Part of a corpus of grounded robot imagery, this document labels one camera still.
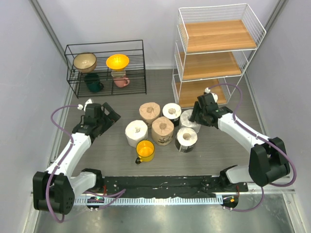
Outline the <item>black roll front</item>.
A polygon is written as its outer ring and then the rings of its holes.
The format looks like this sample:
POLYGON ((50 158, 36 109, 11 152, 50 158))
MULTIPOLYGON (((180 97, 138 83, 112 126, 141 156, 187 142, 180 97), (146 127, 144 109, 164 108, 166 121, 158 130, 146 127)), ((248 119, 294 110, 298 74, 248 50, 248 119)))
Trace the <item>black roll front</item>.
POLYGON ((176 134, 175 146, 179 152, 188 153, 194 149, 197 140, 197 133, 194 129, 183 127, 176 134))

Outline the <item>white toilet paper roll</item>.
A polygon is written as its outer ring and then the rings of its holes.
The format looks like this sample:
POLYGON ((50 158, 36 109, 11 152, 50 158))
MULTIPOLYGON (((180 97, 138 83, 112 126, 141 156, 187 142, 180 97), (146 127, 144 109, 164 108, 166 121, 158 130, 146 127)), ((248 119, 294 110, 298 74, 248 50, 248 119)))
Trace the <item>white toilet paper roll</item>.
POLYGON ((201 125, 190 121, 190 116, 192 114, 192 109, 188 109, 182 112, 179 119, 179 128, 187 127, 192 128, 196 133, 199 133, 201 125))

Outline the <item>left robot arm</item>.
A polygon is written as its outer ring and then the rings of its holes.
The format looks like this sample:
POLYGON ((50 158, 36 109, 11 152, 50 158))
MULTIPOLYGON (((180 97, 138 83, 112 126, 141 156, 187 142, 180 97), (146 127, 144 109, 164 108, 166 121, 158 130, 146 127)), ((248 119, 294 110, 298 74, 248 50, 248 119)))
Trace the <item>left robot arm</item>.
POLYGON ((90 190, 100 193, 104 179, 100 170, 85 168, 76 177, 72 174, 94 140, 105 133, 119 119, 120 115, 107 103, 94 103, 88 99, 77 109, 84 111, 72 132, 65 132, 69 141, 57 159, 44 171, 33 176, 33 203, 39 211, 67 215, 76 197, 90 190))

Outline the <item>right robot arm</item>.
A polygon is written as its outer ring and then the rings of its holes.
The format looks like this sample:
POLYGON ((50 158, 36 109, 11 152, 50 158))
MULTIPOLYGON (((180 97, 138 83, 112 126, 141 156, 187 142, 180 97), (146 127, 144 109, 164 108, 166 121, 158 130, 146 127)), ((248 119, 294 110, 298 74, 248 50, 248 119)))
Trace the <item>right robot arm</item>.
POLYGON ((290 174, 284 142, 262 135, 240 121, 234 111, 219 107, 212 93, 198 96, 189 120, 228 134, 249 153, 247 166, 234 165, 222 171, 225 175, 219 180, 222 190, 232 191, 237 183, 248 180, 264 187, 290 174))

